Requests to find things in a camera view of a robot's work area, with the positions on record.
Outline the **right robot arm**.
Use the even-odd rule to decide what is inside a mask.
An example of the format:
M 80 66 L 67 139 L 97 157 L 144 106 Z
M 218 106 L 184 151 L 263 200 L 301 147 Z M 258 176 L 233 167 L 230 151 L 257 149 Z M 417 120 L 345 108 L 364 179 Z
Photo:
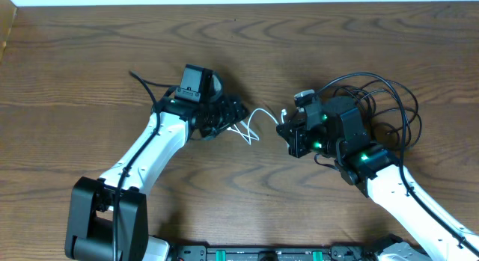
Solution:
M 276 127 L 291 156 L 315 152 L 333 158 L 343 180 L 389 212 L 432 260 L 478 259 L 478 235 L 442 208 L 393 152 L 371 139 L 353 99 L 304 96 L 295 103 L 305 117 Z

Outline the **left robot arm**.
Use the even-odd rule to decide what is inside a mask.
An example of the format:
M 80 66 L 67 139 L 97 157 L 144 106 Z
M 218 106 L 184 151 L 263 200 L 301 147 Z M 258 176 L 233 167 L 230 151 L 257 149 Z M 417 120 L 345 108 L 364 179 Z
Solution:
M 147 197 L 194 132 L 211 140 L 248 116 L 213 70 L 188 64 L 179 85 L 152 98 L 144 131 L 99 178 L 73 186 L 64 252 L 72 260 L 169 260 L 172 246 L 149 233 Z

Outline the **wooden board at left edge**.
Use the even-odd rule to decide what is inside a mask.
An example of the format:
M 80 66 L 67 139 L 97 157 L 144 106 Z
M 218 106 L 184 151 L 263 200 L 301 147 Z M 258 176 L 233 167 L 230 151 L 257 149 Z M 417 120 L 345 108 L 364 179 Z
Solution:
M 0 0 L 0 4 L 0 58 L 3 58 L 16 17 L 17 6 L 11 0 Z

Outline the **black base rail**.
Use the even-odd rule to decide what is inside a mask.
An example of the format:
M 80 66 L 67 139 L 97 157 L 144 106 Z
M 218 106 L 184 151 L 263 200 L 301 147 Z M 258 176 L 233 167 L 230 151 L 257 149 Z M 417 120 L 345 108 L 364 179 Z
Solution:
M 246 247 L 174 244 L 150 237 L 144 261 L 416 261 L 431 258 L 390 235 L 370 247 L 334 244 L 320 247 Z

